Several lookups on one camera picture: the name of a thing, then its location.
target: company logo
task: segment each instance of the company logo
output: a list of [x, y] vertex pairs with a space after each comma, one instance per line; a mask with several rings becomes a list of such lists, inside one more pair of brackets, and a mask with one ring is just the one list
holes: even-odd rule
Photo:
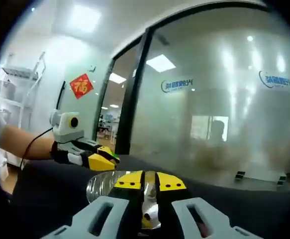
[[268, 73], [264, 71], [259, 72], [259, 77], [263, 85], [270, 89], [272, 89], [273, 87], [283, 88], [290, 86], [289, 79], [277, 76], [269, 76]]
[[189, 79], [186, 81], [174, 81], [174, 82], [167, 82], [163, 81], [161, 83], [161, 90], [165, 93], [178, 91], [184, 87], [192, 86], [193, 79]]

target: black table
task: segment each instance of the black table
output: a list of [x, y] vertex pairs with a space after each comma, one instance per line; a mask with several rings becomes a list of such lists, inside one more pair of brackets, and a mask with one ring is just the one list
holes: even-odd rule
[[[117, 170], [171, 173], [130, 155], [121, 155], [120, 159]], [[10, 204], [31, 230], [43, 236], [71, 224], [72, 216], [88, 204], [86, 186], [97, 174], [52, 160], [31, 161], [18, 176]], [[290, 192], [246, 191], [182, 180], [194, 197], [205, 199], [226, 214], [231, 226], [263, 238], [276, 238], [278, 228], [290, 235], [290, 229], [284, 227], [290, 226]]]

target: glass wall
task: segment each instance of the glass wall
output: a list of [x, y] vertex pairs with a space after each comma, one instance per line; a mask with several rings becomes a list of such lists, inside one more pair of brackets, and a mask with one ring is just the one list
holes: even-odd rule
[[102, 103], [97, 141], [108, 146], [113, 152], [128, 77], [135, 66], [137, 46], [132, 47], [115, 61]]
[[290, 170], [290, 30], [281, 19], [220, 8], [156, 30], [130, 154], [220, 185], [238, 170]]

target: white wall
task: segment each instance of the white wall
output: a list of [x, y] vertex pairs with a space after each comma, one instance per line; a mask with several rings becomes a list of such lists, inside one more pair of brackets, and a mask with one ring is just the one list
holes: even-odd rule
[[[61, 111], [75, 111], [82, 114], [87, 137], [91, 137], [95, 110], [103, 77], [110, 62], [109, 56], [78, 39], [63, 35], [15, 35], [7, 44], [2, 58], [14, 53], [11, 65], [33, 68], [42, 51], [46, 52], [46, 71], [38, 86], [38, 92], [29, 131], [41, 133], [50, 127], [49, 117], [56, 106], [56, 101], [63, 81], [66, 90], [61, 101]], [[87, 65], [95, 65], [96, 71], [89, 73]], [[70, 90], [69, 82], [87, 73], [94, 90], [79, 100]]]

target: black cable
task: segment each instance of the black cable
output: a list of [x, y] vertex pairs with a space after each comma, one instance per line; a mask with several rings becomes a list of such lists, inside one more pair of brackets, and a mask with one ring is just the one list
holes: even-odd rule
[[20, 169], [22, 169], [22, 163], [23, 163], [23, 161], [24, 161], [24, 158], [25, 158], [26, 154], [28, 153], [28, 151], [29, 151], [29, 149], [30, 149], [31, 144], [32, 144], [35, 140], [37, 140], [39, 137], [41, 137], [42, 135], [44, 135], [44, 134], [46, 134], [47, 132], [51, 131], [52, 129], [53, 129], [53, 127], [52, 127], [52, 128], [49, 128], [47, 131], [44, 131], [43, 133], [39, 134], [37, 137], [35, 137], [35, 138], [34, 138], [34, 139], [29, 143], [29, 145], [28, 145], [27, 148], [25, 149], [25, 152], [24, 152], [24, 154], [23, 154], [23, 156], [22, 156], [21, 163], [20, 163]]

